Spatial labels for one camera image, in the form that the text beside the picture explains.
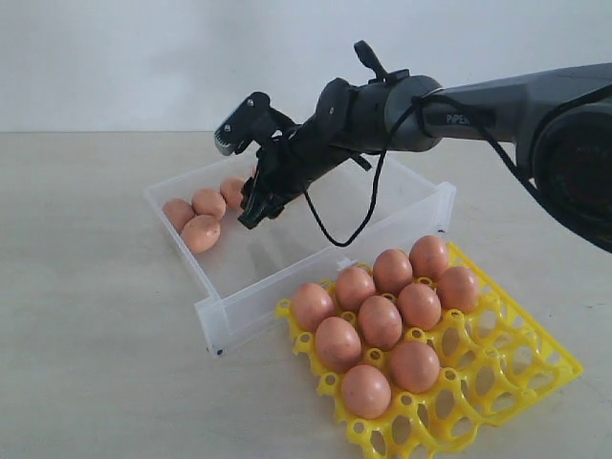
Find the table surface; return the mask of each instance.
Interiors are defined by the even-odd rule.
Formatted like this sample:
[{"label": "table surface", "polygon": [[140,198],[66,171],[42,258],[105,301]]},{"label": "table surface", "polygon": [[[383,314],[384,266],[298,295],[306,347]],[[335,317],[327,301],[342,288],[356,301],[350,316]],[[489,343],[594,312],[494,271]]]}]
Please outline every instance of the table surface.
[{"label": "table surface", "polygon": [[[7,134],[0,152],[0,458],[361,457],[283,327],[205,351],[197,287],[142,191],[219,161],[208,133]],[[483,143],[404,160],[457,186],[449,238],[585,367],[457,457],[609,457],[612,255]]]}]

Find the egg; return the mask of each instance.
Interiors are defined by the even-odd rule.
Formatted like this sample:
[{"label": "egg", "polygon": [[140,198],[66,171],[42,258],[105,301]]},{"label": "egg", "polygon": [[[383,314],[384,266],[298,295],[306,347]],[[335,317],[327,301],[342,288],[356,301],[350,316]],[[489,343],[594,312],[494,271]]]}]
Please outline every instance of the egg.
[{"label": "egg", "polygon": [[379,293],[397,296],[412,282],[412,265],[403,251],[388,249],[376,258],[372,274]]},{"label": "egg", "polygon": [[242,203],[242,187],[245,182],[245,179],[236,176],[228,177],[222,182],[220,188],[221,194],[229,208],[233,210],[240,208],[240,203]]},{"label": "egg", "polygon": [[393,382],[402,390],[421,394],[438,381],[440,360],[425,343],[405,341],[391,352],[389,370]]},{"label": "egg", "polygon": [[360,307],[357,323],[365,341],[383,351],[390,350],[402,338],[402,316],[384,296],[367,298]]},{"label": "egg", "polygon": [[438,295],[428,285],[418,282],[404,287],[396,305],[406,325],[422,330],[431,330],[442,316]]},{"label": "egg", "polygon": [[315,332],[315,350],[325,368],[344,373],[361,359],[360,336],[343,318],[327,317]]},{"label": "egg", "polygon": [[219,220],[210,215],[197,215],[189,220],[181,237],[193,254],[202,253],[214,246],[221,235]]},{"label": "egg", "polygon": [[408,259],[415,277],[428,277],[437,282],[448,268],[450,254],[444,239],[431,234],[414,243]]},{"label": "egg", "polygon": [[469,313],[478,304],[480,282],[470,268],[453,266],[440,276],[436,293],[444,309],[458,309]]},{"label": "egg", "polygon": [[320,285],[307,283],[295,291],[291,308],[297,325],[314,332],[324,319],[334,315],[334,300]]},{"label": "egg", "polygon": [[340,396],[348,411],[362,419],[381,417],[391,404],[391,386],[371,365],[357,365],[346,372]]},{"label": "egg", "polygon": [[165,203],[162,212],[177,232],[181,232],[185,224],[195,217],[191,204],[180,198],[171,199]]},{"label": "egg", "polygon": [[198,189],[193,193],[191,205],[198,215],[210,215],[217,220],[221,220],[226,214],[226,200],[216,189]]},{"label": "egg", "polygon": [[359,266],[349,266],[336,279],[336,300],[345,311],[356,313],[361,304],[376,294],[374,279]]}]

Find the yellow egg tray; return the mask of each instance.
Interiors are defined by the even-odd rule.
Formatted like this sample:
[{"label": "yellow egg tray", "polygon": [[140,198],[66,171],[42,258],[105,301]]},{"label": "yellow egg tray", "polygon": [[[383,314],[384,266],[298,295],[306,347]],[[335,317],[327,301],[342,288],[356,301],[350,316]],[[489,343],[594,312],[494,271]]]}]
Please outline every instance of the yellow egg tray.
[{"label": "yellow egg tray", "polygon": [[[442,370],[428,392],[411,394],[390,380],[389,352],[372,348],[361,338],[362,361],[375,365],[392,387],[391,406],[376,420],[349,413],[340,397],[343,375],[328,371],[315,352],[314,334],[299,328],[291,300],[276,305],[276,316],[289,322],[294,354],[306,354],[318,377],[317,393],[335,402],[335,420],[346,423],[349,442],[361,446],[365,459],[433,458],[438,452],[458,452],[469,446],[482,425],[501,426],[513,416],[577,378],[581,364],[506,292],[448,243],[450,264],[471,268],[480,279],[481,295],[469,314],[443,311],[429,331],[404,329],[404,340],[433,347]],[[362,264],[371,272],[371,266]],[[415,279],[432,285],[429,279]],[[319,282],[334,296],[334,282]],[[353,313],[337,313],[356,325]]]}]

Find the white wall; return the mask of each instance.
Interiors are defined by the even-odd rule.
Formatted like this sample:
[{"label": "white wall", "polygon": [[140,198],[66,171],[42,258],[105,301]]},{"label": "white wall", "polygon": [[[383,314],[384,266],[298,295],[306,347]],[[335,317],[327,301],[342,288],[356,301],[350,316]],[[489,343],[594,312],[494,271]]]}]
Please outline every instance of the white wall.
[{"label": "white wall", "polygon": [[253,90],[303,120],[362,38],[463,84],[612,60],[612,2],[0,0],[0,131],[209,130]]}]

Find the plastic egg tray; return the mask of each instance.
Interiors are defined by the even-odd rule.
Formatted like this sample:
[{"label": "plastic egg tray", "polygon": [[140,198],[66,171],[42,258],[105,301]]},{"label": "plastic egg tray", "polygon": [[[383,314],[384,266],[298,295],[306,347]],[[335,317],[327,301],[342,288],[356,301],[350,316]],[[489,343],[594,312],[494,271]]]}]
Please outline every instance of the plastic egg tray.
[{"label": "plastic egg tray", "polygon": [[[443,311],[442,320],[429,331],[405,328],[404,340],[432,346],[442,370],[428,392],[411,394],[393,384],[387,368],[390,352],[367,346],[362,361],[375,365],[392,387],[391,406],[376,420],[349,413],[340,397],[343,375],[328,371],[317,358],[314,334],[299,328],[291,300],[276,305],[276,316],[286,318],[294,353],[306,354],[318,377],[317,393],[335,402],[335,420],[346,423],[349,442],[370,458],[433,458],[437,452],[458,452],[471,444],[482,425],[501,426],[519,412],[542,400],[582,373],[580,363],[523,308],[448,243],[451,265],[471,268],[479,277],[481,295],[468,314]],[[371,272],[370,265],[362,264]],[[429,279],[415,279],[432,284]],[[330,294],[334,282],[319,282]],[[356,325],[351,312],[338,315]]]}]

